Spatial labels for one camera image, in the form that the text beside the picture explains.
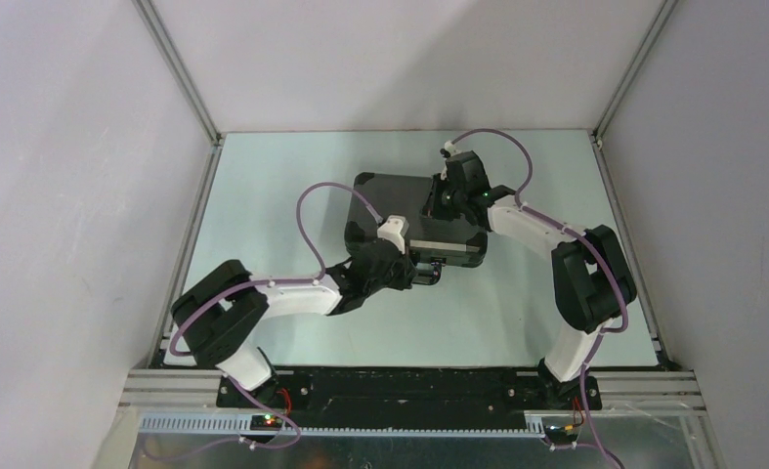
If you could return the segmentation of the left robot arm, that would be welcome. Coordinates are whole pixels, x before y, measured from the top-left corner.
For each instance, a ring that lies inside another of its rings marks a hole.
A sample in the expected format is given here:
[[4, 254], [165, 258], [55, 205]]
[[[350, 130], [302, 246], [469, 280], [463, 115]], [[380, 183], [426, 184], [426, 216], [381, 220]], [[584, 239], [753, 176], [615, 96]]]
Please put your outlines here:
[[383, 289], [411, 288], [417, 269], [409, 254], [375, 240], [321, 278], [256, 278], [238, 260], [219, 265], [179, 297], [170, 314], [176, 340], [201, 368], [217, 368], [255, 406], [278, 394], [273, 365], [248, 337], [261, 320], [292, 316], [344, 315]]

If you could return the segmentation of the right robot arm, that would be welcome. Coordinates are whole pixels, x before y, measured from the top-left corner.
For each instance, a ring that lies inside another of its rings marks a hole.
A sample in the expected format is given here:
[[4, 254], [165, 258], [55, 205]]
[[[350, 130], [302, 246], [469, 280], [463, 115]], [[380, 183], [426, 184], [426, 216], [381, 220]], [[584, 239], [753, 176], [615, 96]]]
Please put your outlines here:
[[494, 186], [473, 151], [442, 149], [442, 172], [434, 175], [424, 215], [464, 219], [486, 232], [522, 243], [548, 261], [554, 301], [562, 318], [555, 344], [540, 362], [541, 401], [562, 408], [577, 395], [575, 379], [589, 366], [604, 335], [628, 327], [627, 306], [636, 286], [613, 229], [584, 229], [558, 221]]

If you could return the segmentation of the black poker set case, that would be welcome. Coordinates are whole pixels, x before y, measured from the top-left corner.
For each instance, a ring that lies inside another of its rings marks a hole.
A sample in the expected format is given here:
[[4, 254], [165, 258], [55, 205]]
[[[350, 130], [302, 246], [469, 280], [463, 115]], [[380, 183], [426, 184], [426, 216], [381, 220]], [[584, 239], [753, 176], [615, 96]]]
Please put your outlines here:
[[415, 285], [438, 283], [444, 267], [475, 269], [488, 250], [488, 235], [482, 228], [464, 218], [446, 221], [424, 214], [431, 185], [429, 177], [372, 172], [358, 174], [353, 183], [384, 219], [391, 215], [406, 219], [408, 254], [417, 270]]

